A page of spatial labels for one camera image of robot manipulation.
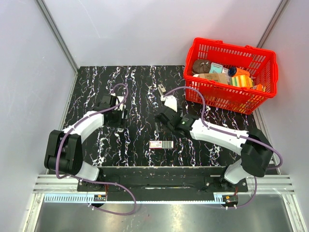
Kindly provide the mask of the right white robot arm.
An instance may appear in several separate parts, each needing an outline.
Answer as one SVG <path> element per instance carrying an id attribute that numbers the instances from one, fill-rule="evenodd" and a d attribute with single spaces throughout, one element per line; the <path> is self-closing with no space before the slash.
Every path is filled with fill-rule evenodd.
<path id="1" fill-rule="evenodd" d="M 259 129 L 252 132 L 232 130 L 206 123 L 197 116 L 181 115 L 164 106 L 155 116 L 155 122 L 179 137 L 209 142 L 224 147 L 240 156 L 228 165 L 220 178 L 220 187 L 231 191 L 240 180 L 248 177 L 264 177 L 273 155 L 271 145 Z"/>

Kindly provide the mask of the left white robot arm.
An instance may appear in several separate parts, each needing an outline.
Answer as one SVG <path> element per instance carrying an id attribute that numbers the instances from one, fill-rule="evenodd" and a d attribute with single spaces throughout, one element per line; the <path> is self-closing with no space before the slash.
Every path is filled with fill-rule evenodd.
<path id="1" fill-rule="evenodd" d="M 45 168 L 87 179 L 94 191 L 103 189 L 105 180 L 99 176 L 99 168 L 84 161 L 83 142 L 103 126 L 124 130 L 127 118 L 124 100 L 125 97 L 116 94 L 104 95 L 78 122 L 63 130 L 53 130 L 48 138 Z"/>

